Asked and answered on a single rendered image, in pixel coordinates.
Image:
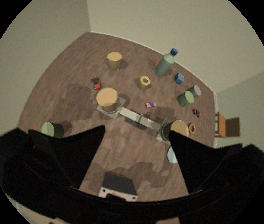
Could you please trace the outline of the tan cylinder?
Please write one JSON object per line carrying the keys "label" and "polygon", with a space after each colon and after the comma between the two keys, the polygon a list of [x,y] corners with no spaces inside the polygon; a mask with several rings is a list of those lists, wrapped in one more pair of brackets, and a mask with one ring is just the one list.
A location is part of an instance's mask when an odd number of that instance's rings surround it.
{"label": "tan cylinder", "polygon": [[117,71],[117,69],[120,69],[121,60],[123,60],[123,56],[121,56],[119,52],[111,52],[107,57],[109,69],[112,69],[112,71]]}
{"label": "tan cylinder", "polygon": [[163,132],[164,132],[164,139],[169,141],[169,131],[176,131],[177,133],[181,133],[181,135],[187,136],[189,135],[188,125],[184,123],[184,121],[176,120],[172,121],[172,123],[168,123],[165,125]]}

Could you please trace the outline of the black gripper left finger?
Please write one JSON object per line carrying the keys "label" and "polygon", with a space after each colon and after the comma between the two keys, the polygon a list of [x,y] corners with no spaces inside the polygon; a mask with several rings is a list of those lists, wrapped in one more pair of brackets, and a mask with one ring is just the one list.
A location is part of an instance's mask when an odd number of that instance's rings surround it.
{"label": "black gripper left finger", "polygon": [[85,173],[87,173],[89,165],[91,165],[93,156],[97,152],[97,148],[101,144],[101,140],[105,135],[105,125],[87,129],[83,133],[76,133],[75,136],[57,137],[44,135],[35,129],[30,129],[32,140],[35,147],[42,149],[54,157],[57,165],[63,175],[67,177],[69,183],[79,190],[80,184],[83,183]]}

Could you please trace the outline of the small blue box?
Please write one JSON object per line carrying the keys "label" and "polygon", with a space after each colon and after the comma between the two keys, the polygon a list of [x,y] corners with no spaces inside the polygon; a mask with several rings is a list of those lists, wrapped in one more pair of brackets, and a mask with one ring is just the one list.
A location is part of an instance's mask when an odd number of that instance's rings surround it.
{"label": "small blue box", "polygon": [[176,73],[176,76],[175,76],[175,81],[177,84],[183,84],[183,81],[184,81],[184,75],[181,75],[181,73]]}

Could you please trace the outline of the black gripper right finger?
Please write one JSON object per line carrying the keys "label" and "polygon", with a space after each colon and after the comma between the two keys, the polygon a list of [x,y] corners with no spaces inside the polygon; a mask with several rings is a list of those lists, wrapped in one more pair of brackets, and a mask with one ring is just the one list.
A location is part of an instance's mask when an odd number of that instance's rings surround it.
{"label": "black gripper right finger", "polygon": [[210,148],[199,141],[188,139],[176,131],[169,131],[172,151],[179,161],[181,175],[187,186],[188,193],[201,192],[201,185],[212,176],[218,165],[226,157],[237,155],[241,152],[242,143],[226,145],[226,147]]}

